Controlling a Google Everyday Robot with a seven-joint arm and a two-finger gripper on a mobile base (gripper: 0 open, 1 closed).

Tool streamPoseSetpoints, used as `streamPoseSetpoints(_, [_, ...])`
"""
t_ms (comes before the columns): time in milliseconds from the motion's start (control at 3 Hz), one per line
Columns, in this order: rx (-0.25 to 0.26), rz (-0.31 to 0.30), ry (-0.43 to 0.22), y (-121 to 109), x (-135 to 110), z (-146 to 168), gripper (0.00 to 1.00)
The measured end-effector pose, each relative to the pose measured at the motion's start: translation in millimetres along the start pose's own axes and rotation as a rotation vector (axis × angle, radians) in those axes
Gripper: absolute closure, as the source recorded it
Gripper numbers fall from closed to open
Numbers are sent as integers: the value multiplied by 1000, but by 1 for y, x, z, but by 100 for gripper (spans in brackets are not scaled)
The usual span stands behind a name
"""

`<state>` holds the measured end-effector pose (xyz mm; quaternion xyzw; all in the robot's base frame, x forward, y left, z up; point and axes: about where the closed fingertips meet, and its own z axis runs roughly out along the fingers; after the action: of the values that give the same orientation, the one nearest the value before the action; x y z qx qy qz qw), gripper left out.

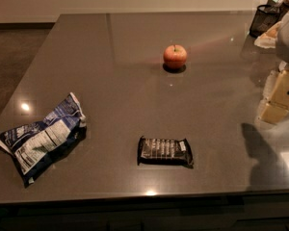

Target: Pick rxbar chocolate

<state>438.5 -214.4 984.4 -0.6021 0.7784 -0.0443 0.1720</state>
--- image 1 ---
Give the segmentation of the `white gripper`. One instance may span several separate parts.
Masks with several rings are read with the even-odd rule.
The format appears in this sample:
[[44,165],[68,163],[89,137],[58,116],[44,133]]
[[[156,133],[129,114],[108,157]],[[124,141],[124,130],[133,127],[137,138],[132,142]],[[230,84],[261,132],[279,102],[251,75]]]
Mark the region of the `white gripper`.
[[260,102],[259,118],[271,124],[289,114],[289,63],[281,61],[278,71],[272,70],[268,75]]

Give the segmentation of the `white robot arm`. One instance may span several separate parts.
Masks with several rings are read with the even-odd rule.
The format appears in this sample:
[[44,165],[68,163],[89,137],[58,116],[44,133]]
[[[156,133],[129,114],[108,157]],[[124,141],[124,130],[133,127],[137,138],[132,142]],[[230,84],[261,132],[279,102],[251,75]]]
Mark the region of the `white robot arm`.
[[259,118],[271,124],[279,123],[289,114],[289,12],[277,31],[276,55],[282,68],[268,76],[258,110]]

